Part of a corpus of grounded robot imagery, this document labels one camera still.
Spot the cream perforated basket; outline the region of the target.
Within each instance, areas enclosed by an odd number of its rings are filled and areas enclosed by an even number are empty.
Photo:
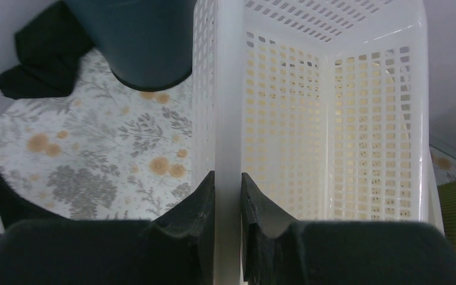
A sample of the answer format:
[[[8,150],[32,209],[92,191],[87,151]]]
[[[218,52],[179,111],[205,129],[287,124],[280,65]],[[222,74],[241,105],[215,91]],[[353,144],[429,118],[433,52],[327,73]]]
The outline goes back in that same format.
[[[429,144],[441,149],[450,134],[445,129],[445,116],[451,114],[448,97],[454,76],[456,56],[456,1],[388,1],[387,14],[396,20],[412,21],[413,26],[426,26],[429,91]]]

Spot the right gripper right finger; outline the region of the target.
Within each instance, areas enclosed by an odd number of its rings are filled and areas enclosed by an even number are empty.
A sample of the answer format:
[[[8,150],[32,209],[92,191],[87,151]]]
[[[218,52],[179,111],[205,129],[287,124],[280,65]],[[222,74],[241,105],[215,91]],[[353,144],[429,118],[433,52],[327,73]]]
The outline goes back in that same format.
[[[249,284],[456,284],[456,252],[408,221],[300,221],[242,174],[243,277]]]

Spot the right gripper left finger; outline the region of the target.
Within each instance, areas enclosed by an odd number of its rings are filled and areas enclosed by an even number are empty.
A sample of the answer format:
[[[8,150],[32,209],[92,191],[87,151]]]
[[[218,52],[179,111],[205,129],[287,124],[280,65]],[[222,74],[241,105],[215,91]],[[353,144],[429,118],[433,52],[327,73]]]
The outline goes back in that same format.
[[[0,284],[212,284],[214,178],[152,221],[0,219]]]

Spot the white perforated basket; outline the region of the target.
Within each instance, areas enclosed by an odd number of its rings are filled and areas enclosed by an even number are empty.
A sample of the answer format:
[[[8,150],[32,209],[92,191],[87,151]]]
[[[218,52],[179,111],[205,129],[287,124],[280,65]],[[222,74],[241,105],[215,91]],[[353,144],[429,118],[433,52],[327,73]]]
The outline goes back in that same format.
[[[241,174],[300,220],[429,220],[422,1],[198,1],[192,186],[216,175],[214,283],[240,284]]]

